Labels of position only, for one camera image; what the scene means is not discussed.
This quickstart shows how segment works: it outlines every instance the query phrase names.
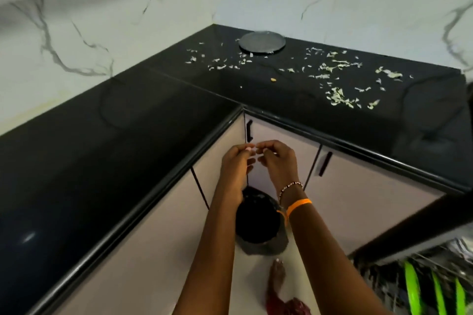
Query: marble backsplash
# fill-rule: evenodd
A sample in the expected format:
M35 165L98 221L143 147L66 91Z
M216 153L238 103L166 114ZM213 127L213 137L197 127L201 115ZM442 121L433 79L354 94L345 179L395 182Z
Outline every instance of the marble backsplash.
M25 0L0 6L0 134L213 22L473 80L473 0Z
M211 25L209 2L24 0L0 6L0 134Z
M214 0L215 23L465 70L473 0Z

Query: kitchen floor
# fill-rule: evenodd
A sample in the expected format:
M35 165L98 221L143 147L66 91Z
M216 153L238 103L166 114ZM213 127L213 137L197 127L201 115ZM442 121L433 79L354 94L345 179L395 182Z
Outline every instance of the kitchen floor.
M309 306L312 315L319 315L316 299L292 233L288 234L288 238L289 244L286 250L277 256L284 262L286 268L286 280L282 286L280 298L287 301L297 297ZM266 314L264 296L269 269L275 258L262 255L246 255L239 246L236 246L230 315Z

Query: red cloth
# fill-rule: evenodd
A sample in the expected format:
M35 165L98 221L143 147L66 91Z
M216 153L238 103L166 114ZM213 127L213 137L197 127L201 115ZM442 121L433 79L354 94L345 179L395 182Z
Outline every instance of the red cloth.
M266 312L268 315L311 315L309 307L298 298L285 303L275 292L268 292L266 296Z

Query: hand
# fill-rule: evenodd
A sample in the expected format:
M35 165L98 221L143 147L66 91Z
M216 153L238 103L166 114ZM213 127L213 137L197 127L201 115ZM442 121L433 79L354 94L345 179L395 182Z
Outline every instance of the hand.
M260 142L256 148L257 154L263 154L258 161L268 168L276 194L289 183L299 182L296 154L292 148L276 140Z
M245 185L246 175L251 172L252 164L256 162L256 159L250 158L256 155L252 148L252 143L239 144L230 148L222 158L217 189L222 194L237 194L238 204L243 200L241 190Z

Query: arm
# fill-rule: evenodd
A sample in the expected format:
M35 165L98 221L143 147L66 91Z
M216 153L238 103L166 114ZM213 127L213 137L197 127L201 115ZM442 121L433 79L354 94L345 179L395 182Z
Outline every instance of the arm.
M256 147L256 152L263 154L258 161L268 168L278 194L285 185L299 181L291 148L279 141L262 142ZM281 206L287 209L304 198L307 196L302 188L292 186L284 191ZM345 256L313 205L296 208L289 222L322 315L390 314Z
M173 315L228 314L235 253L235 218L246 174L256 160L253 144L233 146L223 157L220 179L202 237Z

